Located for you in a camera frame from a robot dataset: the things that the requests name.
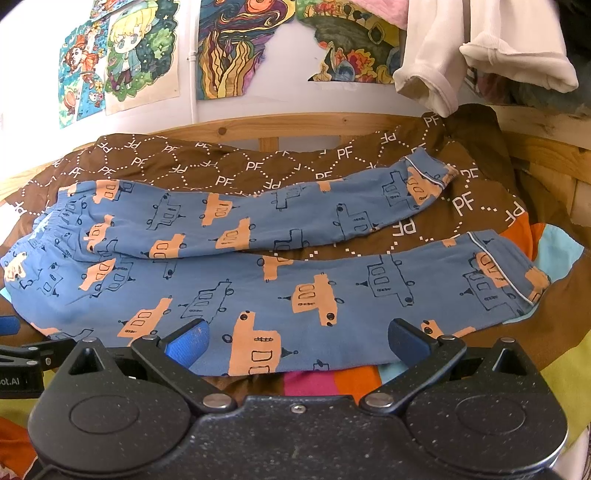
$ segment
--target wooden bed frame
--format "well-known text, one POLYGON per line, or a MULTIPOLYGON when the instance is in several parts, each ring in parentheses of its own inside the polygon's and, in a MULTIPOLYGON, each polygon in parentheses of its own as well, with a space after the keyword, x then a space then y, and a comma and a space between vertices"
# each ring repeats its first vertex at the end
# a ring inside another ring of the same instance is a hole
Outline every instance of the wooden bed frame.
MULTIPOLYGON (((527 107, 494 107, 511 157, 561 201, 574 223, 591 226, 591 121, 546 115, 527 107)), ((389 129, 404 117, 378 113, 286 113, 215 120, 157 132, 180 140, 224 143, 258 139, 259 150, 279 150, 279 137, 338 136, 342 143, 389 129)), ((81 150, 93 143, 81 145, 81 150)), ((0 200, 50 163, 0 182, 0 200)))

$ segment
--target wall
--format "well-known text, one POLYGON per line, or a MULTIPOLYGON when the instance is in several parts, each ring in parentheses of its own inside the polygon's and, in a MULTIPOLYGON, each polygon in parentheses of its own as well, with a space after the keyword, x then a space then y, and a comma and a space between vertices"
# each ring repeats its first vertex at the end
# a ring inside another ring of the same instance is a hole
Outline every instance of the wall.
MULTIPOLYGON (((83 23, 92 0, 24 0, 0 25, 0 179, 56 159, 73 148, 113 132, 147 133, 191 123, 189 54, 191 23, 198 0, 181 0, 179 25, 180 97, 114 115, 97 113, 60 129, 57 119, 58 50, 83 23)), ((420 115, 419 104, 395 93, 393 85, 317 83, 323 50, 312 29, 294 21, 267 44, 266 60, 248 93, 240 98, 198 102, 199 122, 266 113, 343 111, 420 115)), ((462 103, 474 101, 466 89, 462 103)))

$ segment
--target colorful painting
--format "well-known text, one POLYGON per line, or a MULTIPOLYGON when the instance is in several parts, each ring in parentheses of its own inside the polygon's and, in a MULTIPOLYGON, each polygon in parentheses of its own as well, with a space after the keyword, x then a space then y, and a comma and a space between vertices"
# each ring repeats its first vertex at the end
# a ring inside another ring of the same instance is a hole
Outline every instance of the colorful painting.
POLYGON ((398 27, 349 2, 298 0, 297 16, 326 50, 315 82, 394 83, 401 65, 398 27))
POLYGON ((105 109, 102 75, 106 66, 106 21, 74 29, 60 49, 58 102, 60 126, 105 109))
POLYGON ((90 10, 90 19, 96 21, 99 18, 106 17, 133 1, 134 0, 94 0, 92 10, 90 10))
POLYGON ((177 10, 178 0, 144 0, 110 17, 107 115, 178 96, 177 10))
POLYGON ((246 93, 265 45, 293 19, 295 0, 204 0, 199 17, 197 98, 246 93))

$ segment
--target metal screw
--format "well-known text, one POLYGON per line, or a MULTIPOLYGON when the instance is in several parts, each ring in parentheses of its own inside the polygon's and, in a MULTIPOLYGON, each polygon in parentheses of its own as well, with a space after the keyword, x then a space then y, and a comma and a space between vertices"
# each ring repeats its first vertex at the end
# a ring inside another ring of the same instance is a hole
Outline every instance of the metal screw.
POLYGON ((203 405, 215 410, 224 410, 232 405, 232 397, 225 393, 210 393, 203 399, 203 405))
POLYGON ((296 413, 298 415, 302 414, 302 413, 306 413, 306 407, 304 405, 292 405, 290 407, 290 410, 292 413, 296 413))
POLYGON ((370 393, 367 397, 365 397, 365 404, 372 408, 388 408, 391 407, 393 403, 393 396, 387 393, 370 393))

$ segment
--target blanket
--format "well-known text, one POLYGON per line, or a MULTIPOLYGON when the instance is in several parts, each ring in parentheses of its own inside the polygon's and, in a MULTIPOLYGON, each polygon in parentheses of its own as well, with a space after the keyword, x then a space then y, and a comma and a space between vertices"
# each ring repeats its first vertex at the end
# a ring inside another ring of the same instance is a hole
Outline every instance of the blanket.
MULTIPOLYGON (((469 345, 491 346, 500 336, 517 338, 565 408, 569 440, 575 439, 591 421, 591 406, 583 401, 591 395, 585 367, 591 358, 591 319, 587 315, 591 310, 591 258, 586 250, 591 233, 573 225, 566 210, 538 181, 514 171, 495 114, 487 107, 465 105, 445 120, 433 114, 405 119, 387 132, 357 138, 334 150, 309 153, 261 153, 153 135, 101 137, 93 146, 56 161, 6 199, 15 221, 0 254, 5 255, 17 240, 33 231, 34 219, 57 200, 59 188, 77 181, 111 177, 172 191, 260 194, 289 184, 388 167, 419 146, 461 175, 428 209, 336 247, 304 247, 283 251, 281 256, 288 260, 335 260, 384 255, 468 231, 492 229, 513 241, 534 265, 556 260, 559 268, 554 274, 546 269, 552 284, 528 318, 470 333, 464 340, 469 345)), ((0 314, 18 317, 4 299, 0 299, 0 314)), ((91 332, 68 334, 82 338, 91 332)), ((2 340, 17 344, 41 338, 42 334, 21 320, 20 332, 2 340)), ((400 365, 394 364, 208 380, 239 400, 249 393, 325 392, 359 398, 400 370, 400 365)))

